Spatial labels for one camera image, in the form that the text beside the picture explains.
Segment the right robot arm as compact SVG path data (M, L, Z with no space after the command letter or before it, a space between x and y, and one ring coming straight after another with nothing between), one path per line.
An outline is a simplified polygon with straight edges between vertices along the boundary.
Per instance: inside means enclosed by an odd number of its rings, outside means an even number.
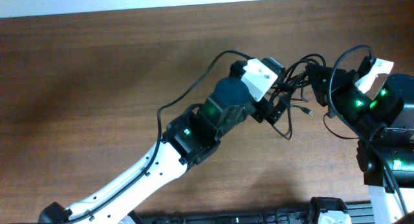
M375 223L413 211L413 77L393 74L394 63L363 61L357 71L308 65L321 106L350 123L360 137L357 161L369 189Z

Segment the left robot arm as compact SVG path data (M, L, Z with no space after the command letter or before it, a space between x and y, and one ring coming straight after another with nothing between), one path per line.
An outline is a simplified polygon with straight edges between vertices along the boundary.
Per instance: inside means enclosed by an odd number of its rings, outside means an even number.
M266 92L285 72L273 58L236 61L202 104L192 104L172 120L160 141L132 167L94 194L67 208L53 202L39 223L118 223L152 193L203 162L219 147L221 137L252 116Z

